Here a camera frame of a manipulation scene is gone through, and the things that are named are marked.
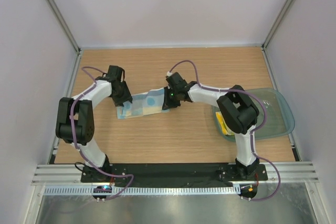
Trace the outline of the aluminium frame rail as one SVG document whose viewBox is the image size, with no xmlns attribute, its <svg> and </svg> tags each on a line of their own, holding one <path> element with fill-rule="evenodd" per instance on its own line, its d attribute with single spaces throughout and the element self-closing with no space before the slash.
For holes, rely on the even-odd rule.
<svg viewBox="0 0 336 224">
<path fill-rule="evenodd" d="M 317 173 L 309 162 L 280 162 L 275 166 L 261 163 L 250 175 L 241 175 L 233 163 L 193 163 L 193 164 L 113 164 L 112 174 L 106 176 L 93 168 L 82 165 L 39 165 L 32 183 L 74 184 L 115 182 L 125 186 L 134 176 L 133 187 L 171 187 L 187 186 L 212 187 L 223 183 L 293 183 L 316 182 Z"/>
</svg>

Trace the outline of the blue cartoon mouse towel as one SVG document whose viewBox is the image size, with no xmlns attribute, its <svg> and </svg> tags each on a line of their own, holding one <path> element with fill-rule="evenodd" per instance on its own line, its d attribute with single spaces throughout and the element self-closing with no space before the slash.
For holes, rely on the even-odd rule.
<svg viewBox="0 0 336 224">
<path fill-rule="evenodd" d="M 165 112 L 163 110 L 164 88 L 132 95 L 132 102 L 117 107 L 117 118 L 130 119 Z"/>
</svg>

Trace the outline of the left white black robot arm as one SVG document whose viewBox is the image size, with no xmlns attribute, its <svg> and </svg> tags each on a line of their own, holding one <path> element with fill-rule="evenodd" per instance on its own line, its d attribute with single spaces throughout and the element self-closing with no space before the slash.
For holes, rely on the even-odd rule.
<svg viewBox="0 0 336 224">
<path fill-rule="evenodd" d="M 56 136 L 72 145 L 93 170 L 93 176 L 106 182 L 114 175 L 107 155 L 99 148 L 95 134 L 94 108 L 106 98 L 112 98 L 115 106 L 132 102 L 130 90 L 125 81 L 98 80 L 80 94 L 61 98 L 56 120 Z"/>
</svg>

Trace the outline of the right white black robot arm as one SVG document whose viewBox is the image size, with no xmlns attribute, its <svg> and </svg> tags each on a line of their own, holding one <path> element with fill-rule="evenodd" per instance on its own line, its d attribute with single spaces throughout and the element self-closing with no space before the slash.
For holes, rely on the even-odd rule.
<svg viewBox="0 0 336 224">
<path fill-rule="evenodd" d="M 177 108 L 182 101 L 206 103 L 219 108 L 224 122 L 234 132 L 237 155 L 236 173 L 248 180 L 259 165 L 256 154 L 255 133 L 259 110 L 239 85 L 230 89 L 199 86 L 196 82 L 184 87 L 164 87 L 163 109 Z"/>
</svg>

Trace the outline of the teal transparent plastic tub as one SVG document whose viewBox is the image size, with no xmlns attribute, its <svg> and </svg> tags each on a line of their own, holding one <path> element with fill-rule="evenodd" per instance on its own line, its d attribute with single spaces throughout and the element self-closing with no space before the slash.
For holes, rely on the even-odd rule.
<svg viewBox="0 0 336 224">
<path fill-rule="evenodd" d="M 255 140 L 286 136 L 294 130 L 295 120 L 292 111 L 281 93 L 272 88 L 250 89 L 247 92 L 256 96 L 266 108 L 264 113 L 260 104 L 252 99 L 259 110 L 257 126 L 260 126 L 264 116 L 267 116 L 266 123 L 256 131 Z"/>
</svg>

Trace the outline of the yellow green crocodile towel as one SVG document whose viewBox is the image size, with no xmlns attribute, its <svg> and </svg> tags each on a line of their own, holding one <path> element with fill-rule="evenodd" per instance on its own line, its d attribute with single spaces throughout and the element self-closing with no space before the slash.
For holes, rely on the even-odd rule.
<svg viewBox="0 0 336 224">
<path fill-rule="evenodd" d="M 219 127 L 219 131 L 226 136 L 233 136 L 234 132 L 227 126 L 220 111 L 215 112 L 216 122 Z"/>
</svg>

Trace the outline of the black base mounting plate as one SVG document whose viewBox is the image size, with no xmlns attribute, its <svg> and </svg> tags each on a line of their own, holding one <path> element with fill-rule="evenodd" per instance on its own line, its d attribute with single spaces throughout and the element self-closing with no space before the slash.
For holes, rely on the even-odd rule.
<svg viewBox="0 0 336 224">
<path fill-rule="evenodd" d="M 237 181 L 266 181 L 268 175 L 265 165 L 259 164 L 254 174 L 246 179 L 239 176 L 234 163 L 185 163 L 185 164 L 110 164 L 112 174 L 120 178 L 108 177 L 86 166 L 83 167 L 83 183 L 113 181 L 118 186 L 125 186 L 134 176 L 134 187 L 183 187 L 185 185 L 209 185 L 211 183 Z"/>
</svg>

